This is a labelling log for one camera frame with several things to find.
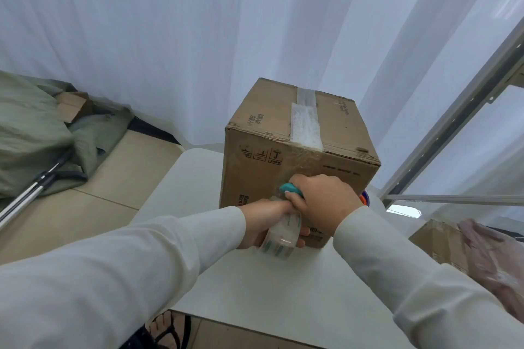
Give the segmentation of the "person's left hand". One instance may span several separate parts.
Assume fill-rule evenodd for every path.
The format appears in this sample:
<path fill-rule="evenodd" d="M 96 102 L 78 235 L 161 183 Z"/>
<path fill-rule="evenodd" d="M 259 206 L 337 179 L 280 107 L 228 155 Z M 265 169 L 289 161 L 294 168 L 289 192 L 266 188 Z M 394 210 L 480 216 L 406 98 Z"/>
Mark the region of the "person's left hand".
<path fill-rule="evenodd" d="M 269 229 L 286 214 L 298 213 L 288 200 L 262 199 L 238 207 L 245 219 L 245 234 L 237 249 L 261 247 Z"/>

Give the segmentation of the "person's right hand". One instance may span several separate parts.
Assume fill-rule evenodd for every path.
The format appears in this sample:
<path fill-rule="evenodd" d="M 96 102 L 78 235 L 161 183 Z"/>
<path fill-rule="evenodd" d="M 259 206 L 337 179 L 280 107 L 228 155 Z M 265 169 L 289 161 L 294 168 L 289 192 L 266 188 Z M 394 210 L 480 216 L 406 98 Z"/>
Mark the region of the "person's right hand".
<path fill-rule="evenodd" d="M 295 174 L 290 183 L 302 191 L 306 201 L 306 212 L 300 213 L 331 237 L 349 214 L 364 206 L 353 188 L 335 176 Z"/>

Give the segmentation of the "teal tape cutter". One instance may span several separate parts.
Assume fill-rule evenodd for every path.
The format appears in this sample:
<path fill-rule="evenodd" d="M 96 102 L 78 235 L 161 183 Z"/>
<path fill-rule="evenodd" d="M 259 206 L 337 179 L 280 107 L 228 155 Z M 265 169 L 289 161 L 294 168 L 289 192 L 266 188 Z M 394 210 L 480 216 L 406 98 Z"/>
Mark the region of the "teal tape cutter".
<path fill-rule="evenodd" d="M 290 182 L 287 182 L 287 183 L 281 185 L 281 186 L 279 187 L 279 191 L 280 191 L 282 194 L 285 194 L 285 193 L 287 193 L 287 192 L 289 192 L 289 193 L 295 193 L 295 194 L 297 194 L 298 196 L 300 196 L 302 199 L 304 198 L 304 197 L 303 197 L 303 193 L 302 193 L 302 191 L 301 191 L 298 187 L 296 187 L 294 184 L 292 184 L 292 183 L 290 183 Z"/>

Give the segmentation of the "clear packing tape roll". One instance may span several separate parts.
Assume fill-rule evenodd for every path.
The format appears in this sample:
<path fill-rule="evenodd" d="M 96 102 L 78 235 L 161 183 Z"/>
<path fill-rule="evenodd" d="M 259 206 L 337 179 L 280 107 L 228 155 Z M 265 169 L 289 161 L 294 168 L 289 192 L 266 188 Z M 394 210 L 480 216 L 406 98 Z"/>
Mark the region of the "clear packing tape roll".
<path fill-rule="evenodd" d="M 288 260 L 294 251 L 302 228 L 302 215 L 297 210 L 284 214 L 269 228 L 260 247 L 252 247 L 253 255 L 264 255 L 277 260 Z"/>

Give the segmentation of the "person's right forearm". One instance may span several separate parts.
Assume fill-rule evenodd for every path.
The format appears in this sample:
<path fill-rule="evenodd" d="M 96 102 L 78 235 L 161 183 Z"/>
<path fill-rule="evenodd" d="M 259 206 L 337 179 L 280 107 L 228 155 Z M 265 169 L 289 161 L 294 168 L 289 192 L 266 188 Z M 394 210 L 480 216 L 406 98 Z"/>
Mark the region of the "person's right forearm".
<path fill-rule="evenodd" d="M 369 207 L 341 222 L 333 246 L 417 349 L 524 349 L 524 324 L 492 293 L 437 263 Z"/>

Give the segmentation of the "person's left forearm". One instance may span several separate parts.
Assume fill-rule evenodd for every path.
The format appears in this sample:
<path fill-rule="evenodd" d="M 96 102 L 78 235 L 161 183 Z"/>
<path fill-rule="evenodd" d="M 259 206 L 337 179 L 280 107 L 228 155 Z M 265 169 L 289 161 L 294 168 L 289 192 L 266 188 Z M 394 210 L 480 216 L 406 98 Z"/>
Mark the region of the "person's left forearm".
<path fill-rule="evenodd" d="M 118 349 L 246 232 L 238 207 L 145 223 L 0 266 L 0 349 Z"/>

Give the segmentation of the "large brown cardboard box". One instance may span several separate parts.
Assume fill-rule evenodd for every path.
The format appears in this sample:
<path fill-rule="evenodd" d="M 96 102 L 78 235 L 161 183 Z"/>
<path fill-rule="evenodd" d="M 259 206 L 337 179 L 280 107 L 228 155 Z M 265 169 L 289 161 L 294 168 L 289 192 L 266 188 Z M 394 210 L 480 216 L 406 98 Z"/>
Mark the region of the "large brown cardboard box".
<path fill-rule="evenodd" d="M 354 100 L 259 78 L 225 127 L 219 207 L 279 195 L 294 174 L 362 194 L 380 167 Z"/>

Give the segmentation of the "open brown cardboard box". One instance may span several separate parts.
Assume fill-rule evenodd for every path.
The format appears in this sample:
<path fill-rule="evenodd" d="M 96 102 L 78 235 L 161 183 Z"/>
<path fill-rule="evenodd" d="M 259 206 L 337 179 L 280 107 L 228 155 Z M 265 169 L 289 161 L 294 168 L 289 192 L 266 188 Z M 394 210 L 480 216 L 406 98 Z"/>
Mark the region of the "open brown cardboard box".
<path fill-rule="evenodd" d="M 473 242 L 455 224 L 428 220 L 410 235 L 409 240 L 437 263 L 452 265 L 477 280 L 469 268 Z"/>

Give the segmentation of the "person's foot in black sandal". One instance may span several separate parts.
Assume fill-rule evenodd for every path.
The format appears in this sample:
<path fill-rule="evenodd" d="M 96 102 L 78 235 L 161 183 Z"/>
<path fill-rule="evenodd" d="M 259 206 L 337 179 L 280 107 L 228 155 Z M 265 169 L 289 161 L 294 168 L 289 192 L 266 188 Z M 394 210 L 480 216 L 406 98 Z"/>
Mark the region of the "person's foot in black sandal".
<path fill-rule="evenodd" d="M 150 349 L 188 349 L 192 318 L 169 309 L 157 315 L 146 330 Z"/>

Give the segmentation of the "white curtain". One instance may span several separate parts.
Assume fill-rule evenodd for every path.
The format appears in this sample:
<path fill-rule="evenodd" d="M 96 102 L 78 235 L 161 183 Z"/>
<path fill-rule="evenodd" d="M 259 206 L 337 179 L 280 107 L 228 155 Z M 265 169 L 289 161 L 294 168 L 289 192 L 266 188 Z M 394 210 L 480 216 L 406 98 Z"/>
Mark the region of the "white curtain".
<path fill-rule="evenodd" d="M 524 21 L 524 0 L 0 0 L 0 69 L 218 145 L 260 77 L 353 99 L 385 189 Z"/>

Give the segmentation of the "small brown cardboard box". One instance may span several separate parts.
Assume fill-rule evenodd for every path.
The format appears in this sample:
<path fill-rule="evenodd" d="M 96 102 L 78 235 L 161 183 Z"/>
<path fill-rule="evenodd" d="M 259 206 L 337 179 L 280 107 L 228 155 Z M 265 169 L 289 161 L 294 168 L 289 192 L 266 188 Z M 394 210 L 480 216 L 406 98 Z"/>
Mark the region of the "small brown cardboard box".
<path fill-rule="evenodd" d="M 54 95 L 58 113 L 65 124 L 71 124 L 78 119 L 93 115 L 94 104 L 87 92 L 61 92 Z"/>

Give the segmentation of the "silver metal pole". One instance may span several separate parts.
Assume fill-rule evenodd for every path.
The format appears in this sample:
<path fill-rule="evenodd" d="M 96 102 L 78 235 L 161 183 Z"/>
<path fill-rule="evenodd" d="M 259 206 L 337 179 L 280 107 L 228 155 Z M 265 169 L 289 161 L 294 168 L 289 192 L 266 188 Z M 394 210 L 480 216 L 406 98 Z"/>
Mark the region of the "silver metal pole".
<path fill-rule="evenodd" d="M 75 153 L 74 147 L 70 147 L 48 170 L 38 174 L 32 183 L 16 196 L 6 207 L 0 211 L 0 232 L 20 214 L 29 204 L 37 199 L 44 191 L 49 189 L 56 181 L 73 179 L 85 181 L 87 179 L 83 172 L 77 170 L 61 170 Z"/>

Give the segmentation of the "grey-green cloth cover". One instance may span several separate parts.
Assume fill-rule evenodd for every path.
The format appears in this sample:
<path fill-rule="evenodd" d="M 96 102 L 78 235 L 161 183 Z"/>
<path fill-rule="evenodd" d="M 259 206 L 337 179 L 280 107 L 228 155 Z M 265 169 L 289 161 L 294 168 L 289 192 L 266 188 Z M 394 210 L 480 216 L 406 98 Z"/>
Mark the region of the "grey-green cloth cover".
<path fill-rule="evenodd" d="M 57 96 L 71 93 L 69 82 L 0 70 L 0 201 L 21 194 L 70 150 L 59 170 L 91 179 L 124 137 L 134 118 L 127 107 L 88 101 L 91 113 L 63 121 Z"/>

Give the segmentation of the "white metal shelf frame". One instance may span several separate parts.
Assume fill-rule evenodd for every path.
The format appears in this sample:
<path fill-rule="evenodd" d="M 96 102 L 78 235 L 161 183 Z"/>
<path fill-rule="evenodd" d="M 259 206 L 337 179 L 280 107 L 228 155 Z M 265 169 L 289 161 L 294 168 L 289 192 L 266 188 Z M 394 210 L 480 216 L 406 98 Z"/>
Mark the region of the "white metal shelf frame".
<path fill-rule="evenodd" d="M 474 76 L 422 141 L 380 190 L 385 208 L 395 201 L 524 206 L 524 201 L 458 200 L 456 195 L 404 195 L 403 192 L 487 103 L 493 103 L 524 67 L 524 17 Z"/>

